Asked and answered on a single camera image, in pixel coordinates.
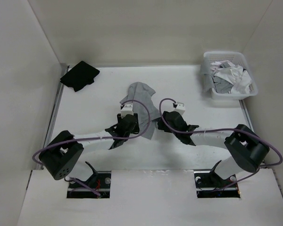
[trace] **robotic arm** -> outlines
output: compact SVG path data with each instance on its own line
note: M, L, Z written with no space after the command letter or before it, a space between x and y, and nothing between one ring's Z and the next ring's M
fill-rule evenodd
M163 118L169 126L183 132L205 130L198 125L188 125L184 121L182 117L182 114L185 112L183 103L174 104L174 108L172 112L165 111L163 113ZM117 137L127 138L130 134L139 133L138 118L137 114L133 113L132 104L126 104L121 107L121 113L117 115L117 121L118 123L116 125L93 134L72 135L68 130L62 131L49 145L78 138L94 137L95 139L72 142L50 148L40 153L40 161L55 180L60 180L68 176L78 178L84 181L86 185L94 183L96 170L87 162L85 164L78 162L84 148L88 146L89 152L99 149L114 149L127 141L127 139L117 139ZM240 124L236 128L254 134L245 125ZM222 181L243 170L254 173L258 170L269 151L269 147L266 145L239 132L223 131L180 134L171 131L161 119L158 122L158 129L173 133L186 145L210 145L227 149L230 152L231 157L217 162L209 176L201 179L202 183L211 183L212 180Z

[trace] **table surface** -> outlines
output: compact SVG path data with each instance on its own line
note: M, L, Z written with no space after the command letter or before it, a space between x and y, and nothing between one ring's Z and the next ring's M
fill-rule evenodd
M156 90L155 106L165 97L184 102L189 124L225 128L246 123L238 101L214 101L202 93L197 66L99 70L95 82L77 93L64 87L52 137L65 129L86 134L115 124L119 101L136 81ZM163 108L170 111L172 105ZM283 226L283 199L271 169L240 182L240 199L197 198L188 169L211 168L228 156L223 149L183 145L161 131L152 140L141 137L114 150L82 154L80 160L97 170L112 170L110 199L66 199L65 181L53 180L47 170L34 170L18 226Z
M130 84L140 81L152 87L152 101L170 97L185 103L183 117L188 124L203 128L234 128L246 124L239 101L214 101L202 92L199 66L149 66L99 68L92 85L78 92L64 86L52 138L63 130L73 134L102 131L117 122L120 101ZM163 109L172 111L172 103ZM230 156L225 149L188 146L173 134L156 130L152 140L143 137L129 140L113 150L82 154L79 161L90 162L97 170L177 170L210 169Z

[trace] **purple cable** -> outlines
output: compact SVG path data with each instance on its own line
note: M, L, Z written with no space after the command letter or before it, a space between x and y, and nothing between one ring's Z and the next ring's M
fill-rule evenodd
M75 181L76 183L78 183L79 185L87 188L88 190L90 190L91 192L93 192L94 194L96 194L97 196L100 196L100 193L95 191L94 189L92 189L91 187L88 187L86 184L84 184L83 182L81 182L80 180L76 179L76 178L70 178L71 180Z
M36 153L33 154L32 156L32 159L34 162L38 163L38 164L41 164L42 165L42 162L38 161L36 159L36 156L45 151L45 150L48 150L48 149L51 149L53 147L56 147L56 146L60 146L60 145L63 145L63 144L68 144L68 143L72 143L72 142L76 142L76 141L87 141L87 140L100 140L100 139L119 139L119 140L129 140L129 139L135 139L135 138L138 138L140 137L141 135L143 135L147 129L149 128L149 125L150 125L150 121L151 121L151 118L150 118L150 112L148 110L148 108L146 107L145 104L143 104L142 102L138 101L138 100L126 100L125 102L122 103L125 104L127 102L137 102L139 104L141 104L147 111L148 113L148 124L147 124L147 127L145 128L145 130L143 132L141 132L140 134L136 135L136 136L133 136L133 137L87 137L87 138L80 138L80 139L72 139L72 140L66 140L66 141L62 141L62 142L59 142L59 143L55 143L55 144L52 144L52 145L49 145L47 147L44 147L42 149L40 149L39 151L37 151Z
M245 131L240 130L240 129L225 128L225 129L198 130L198 131L190 131L190 132L175 130L174 128L172 128L172 127L166 122L166 120L165 120L164 117L162 116L161 105L162 105L162 103L163 103L164 101L166 101L166 100L173 101L173 103L176 103L176 101L173 100L173 99L171 99L171 98L164 98L164 99L162 99L162 100L160 101L160 103L159 103L159 113L160 113L160 117L161 117L162 121L165 123L165 125L166 125L171 131L173 131L173 132L175 132L175 133L181 133L181 134L212 133L212 132L220 132L220 131L235 131L235 132L243 133L243 134L245 134L245 135L247 135L247 136L249 136L249 137L252 137L252 138L254 138L254 139L260 141L260 142L263 143L264 145L269 146L269 147L270 147L271 149L273 149L274 152L276 152L276 154L279 156L279 162L272 163L272 164L260 165L260 167L276 166L276 165L280 165L280 164L283 162L283 157L282 157L281 153L280 153L273 145L271 145L270 143L268 143L268 142L265 141L264 139L261 139L261 138L255 136L255 135L253 135L253 134L251 134L251 133L245 132ZM235 181L235 182L232 182L231 184L229 184L229 185L227 185L227 186L225 186L225 187L222 187L222 188L220 188L220 189L217 189L217 190L214 189L214 190L212 190L212 192L221 191L221 190L223 190L223 189L225 189L225 188L227 188L227 187L230 187L230 186L232 186L232 185L234 185L234 184L237 184L237 183L240 182L240 181L243 181L243 180L245 180L245 179L247 179L247 178L250 178L250 177L254 176L256 173L258 173L258 172L259 172L259 169L258 169L256 172L254 172L254 173L248 175L247 177L244 177L244 178L242 178L242 179L240 179L240 180L237 180L237 181Z

